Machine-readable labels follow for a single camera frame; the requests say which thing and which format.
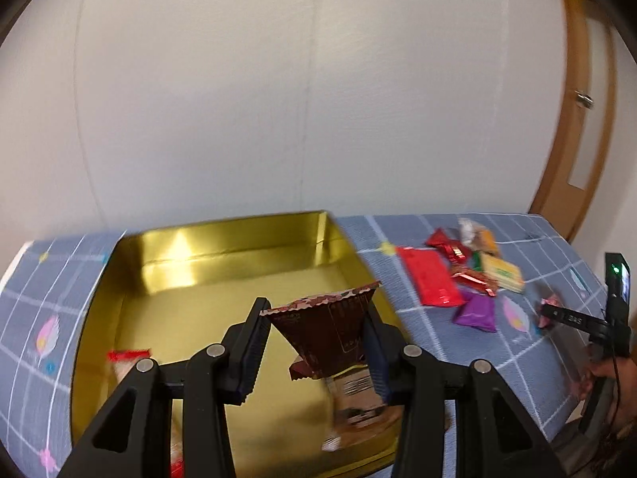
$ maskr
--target wooden door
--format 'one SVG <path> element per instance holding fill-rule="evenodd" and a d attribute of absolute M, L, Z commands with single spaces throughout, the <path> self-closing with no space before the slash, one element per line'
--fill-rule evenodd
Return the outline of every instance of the wooden door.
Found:
<path fill-rule="evenodd" d="M 543 215 L 570 241 L 584 221 L 606 161 L 614 122 L 616 63 L 610 25 L 595 3 L 565 0 L 565 11 L 567 61 L 562 111 L 530 212 Z M 593 116 L 578 95 L 590 94 L 591 75 L 596 77 L 593 82 L 598 97 Z"/>

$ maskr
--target black cable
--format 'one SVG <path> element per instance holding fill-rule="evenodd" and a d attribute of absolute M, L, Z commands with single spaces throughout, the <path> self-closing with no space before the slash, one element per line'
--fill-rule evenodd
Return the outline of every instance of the black cable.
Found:
<path fill-rule="evenodd" d="M 609 437 L 611 435 L 611 433 L 612 433 L 613 424 L 615 424 L 615 420 L 617 418 L 617 411 L 619 410 L 619 404 L 622 401 L 622 386 L 620 385 L 620 382 L 619 382 L 619 370 L 617 369 L 617 356 L 615 354 L 615 344 L 614 343 L 611 343 L 611 350 L 613 351 L 613 369 L 615 370 L 615 379 L 616 379 L 616 383 L 617 383 L 617 405 L 615 406 L 615 411 L 613 411 L 613 417 L 612 417 L 612 419 L 610 421 L 610 424 L 608 425 L 608 433 L 605 435 L 605 437 Z M 579 466 L 575 471 L 573 471 L 571 474 L 569 474 L 568 478 L 571 478 L 572 476 L 575 476 L 582 469 L 584 469 L 587 465 L 589 465 L 593 460 L 595 460 L 595 458 L 597 457 L 597 455 L 598 455 L 598 453 L 600 451 L 600 447 L 601 447 L 601 441 L 600 441 L 600 444 L 598 445 L 597 450 L 593 454 L 593 456 L 590 457 L 590 459 L 585 464 Z"/>

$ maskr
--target blue tablecloth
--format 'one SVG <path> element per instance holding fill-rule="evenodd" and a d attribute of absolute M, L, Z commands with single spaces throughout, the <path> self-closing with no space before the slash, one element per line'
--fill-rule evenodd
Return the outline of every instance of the blue tablecloth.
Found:
<path fill-rule="evenodd" d="M 500 291 L 497 333 L 451 322 L 454 310 L 423 307 L 396 255 L 380 244 L 421 247 L 434 228 L 457 237 L 457 215 L 356 216 L 338 219 L 415 343 L 441 360 L 490 360 L 551 439 L 576 401 L 569 384 L 584 362 L 585 337 L 568 328 L 549 335 L 516 330 L 502 300 L 521 307 L 533 325 L 541 298 L 558 293 L 568 308 L 601 316 L 606 292 L 573 249 L 541 217 L 464 214 L 493 231 L 502 257 L 520 267 L 524 295 Z M 0 292 L 0 440 L 27 478 L 51 478 L 71 450 L 70 387 L 80 333 L 95 286 L 122 233 L 37 241 L 21 256 Z M 57 342 L 51 343 L 57 332 Z M 445 476 L 453 476 L 455 431 L 447 434 Z M 389 470 L 377 477 L 389 476 Z"/>

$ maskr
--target white wall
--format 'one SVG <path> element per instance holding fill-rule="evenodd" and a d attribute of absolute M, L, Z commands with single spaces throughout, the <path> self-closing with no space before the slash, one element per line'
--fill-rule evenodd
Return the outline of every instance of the white wall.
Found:
<path fill-rule="evenodd" d="M 604 252 L 623 253 L 633 275 L 637 274 L 637 65 L 617 32 L 614 43 L 617 103 L 613 136 L 600 186 L 573 242 L 602 279 Z M 637 297 L 632 302 L 635 315 Z"/>
<path fill-rule="evenodd" d="M 25 237 L 327 208 L 523 212 L 562 0 L 34 0 L 0 48 Z"/>

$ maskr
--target device screen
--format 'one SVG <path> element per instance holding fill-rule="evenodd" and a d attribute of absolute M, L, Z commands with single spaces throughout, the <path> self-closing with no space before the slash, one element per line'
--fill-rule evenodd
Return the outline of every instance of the device screen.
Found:
<path fill-rule="evenodd" d="M 625 264 L 622 264 L 622 298 L 627 304 L 630 304 L 631 296 L 631 274 L 626 268 Z"/>

